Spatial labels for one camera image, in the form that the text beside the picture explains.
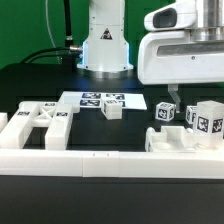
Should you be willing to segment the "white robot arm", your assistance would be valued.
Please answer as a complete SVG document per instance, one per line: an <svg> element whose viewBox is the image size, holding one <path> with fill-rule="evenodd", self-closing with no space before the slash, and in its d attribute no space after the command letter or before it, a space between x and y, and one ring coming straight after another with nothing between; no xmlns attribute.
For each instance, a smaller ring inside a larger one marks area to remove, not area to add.
<svg viewBox="0 0 224 224"><path fill-rule="evenodd" d="M80 69L104 78L132 68L124 6L124 0L90 0ZM179 102L180 84L224 82L224 0L175 0L148 13L144 27L135 67L142 84L166 84Z"/></svg>

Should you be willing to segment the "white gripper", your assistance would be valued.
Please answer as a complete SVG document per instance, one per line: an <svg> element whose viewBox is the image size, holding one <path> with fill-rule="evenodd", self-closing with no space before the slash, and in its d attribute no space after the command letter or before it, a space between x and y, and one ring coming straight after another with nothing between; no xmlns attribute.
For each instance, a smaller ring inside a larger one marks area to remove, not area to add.
<svg viewBox="0 0 224 224"><path fill-rule="evenodd" d="M177 84L224 82L224 42L192 42L188 30L151 32L140 42L137 74L144 85L169 84L179 113Z"/></svg>

